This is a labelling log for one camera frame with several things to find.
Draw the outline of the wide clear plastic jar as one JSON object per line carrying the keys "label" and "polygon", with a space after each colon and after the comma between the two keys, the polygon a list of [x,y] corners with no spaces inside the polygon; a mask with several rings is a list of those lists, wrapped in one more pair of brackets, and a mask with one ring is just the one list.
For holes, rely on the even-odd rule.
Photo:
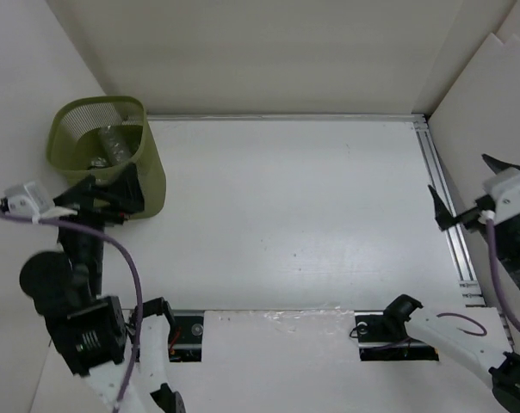
{"label": "wide clear plastic jar", "polygon": [[112,166],[123,164],[131,159],[130,151],[121,126],[105,126],[99,129],[98,138]]}

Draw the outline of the clear ribbed plastic bottle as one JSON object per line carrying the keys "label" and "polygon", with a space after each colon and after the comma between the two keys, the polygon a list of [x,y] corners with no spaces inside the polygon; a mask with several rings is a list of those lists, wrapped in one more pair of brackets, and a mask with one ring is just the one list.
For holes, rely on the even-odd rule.
{"label": "clear ribbed plastic bottle", "polygon": [[105,157],[93,157],[89,162],[89,170],[105,169],[110,166],[109,161]]}

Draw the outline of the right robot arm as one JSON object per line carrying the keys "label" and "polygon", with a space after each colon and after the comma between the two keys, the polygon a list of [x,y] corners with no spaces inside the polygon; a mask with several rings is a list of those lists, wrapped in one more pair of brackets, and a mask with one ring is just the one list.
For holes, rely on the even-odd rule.
{"label": "right robot arm", "polygon": [[[520,291],[520,165],[490,155],[483,159],[493,173],[483,183],[483,195],[472,208],[454,215],[433,192],[435,220],[441,231],[460,225],[485,240],[498,301],[496,325],[509,326],[520,334],[520,317],[506,297],[500,276],[505,272]],[[487,330],[476,333],[463,328],[460,319],[481,325],[464,311],[433,311],[405,294],[381,312],[382,328],[388,336],[435,349],[479,379],[505,411],[520,412],[520,353],[507,341],[488,338]]]}

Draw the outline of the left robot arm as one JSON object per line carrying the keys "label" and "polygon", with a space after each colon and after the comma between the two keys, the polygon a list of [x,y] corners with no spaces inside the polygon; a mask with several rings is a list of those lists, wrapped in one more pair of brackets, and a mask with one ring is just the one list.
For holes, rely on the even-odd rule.
{"label": "left robot arm", "polygon": [[71,373],[113,412],[182,412],[167,376],[168,343],[178,334],[168,301],[138,297],[125,313],[116,296],[102,292],[103,250],[115,245],[105,229],[144,206],[130,163],[107,183],[89,173],[57,197],[25,183],[5,194],[0,217],[58,231],[57,249],[31,256],[19,282]]}

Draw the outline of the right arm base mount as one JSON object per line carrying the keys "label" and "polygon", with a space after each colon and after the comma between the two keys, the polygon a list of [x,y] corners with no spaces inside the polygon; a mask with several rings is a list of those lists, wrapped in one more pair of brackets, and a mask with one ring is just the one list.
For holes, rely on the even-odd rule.
{"label": "right arm base mount", "polygon": [[356,341],[360,361],[439,361],[437,351],[410,338],[381,311],[358,311],[349,338]]}

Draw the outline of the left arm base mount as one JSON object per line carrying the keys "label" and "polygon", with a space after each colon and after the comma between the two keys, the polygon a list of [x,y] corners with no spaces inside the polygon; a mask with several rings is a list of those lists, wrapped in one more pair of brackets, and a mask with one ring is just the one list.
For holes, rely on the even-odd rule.
{"label": "left arm base mount", "polygon": [[172,363],[201,362],[204,334],[203,311],[177,311],[170,328],[168,357]]}

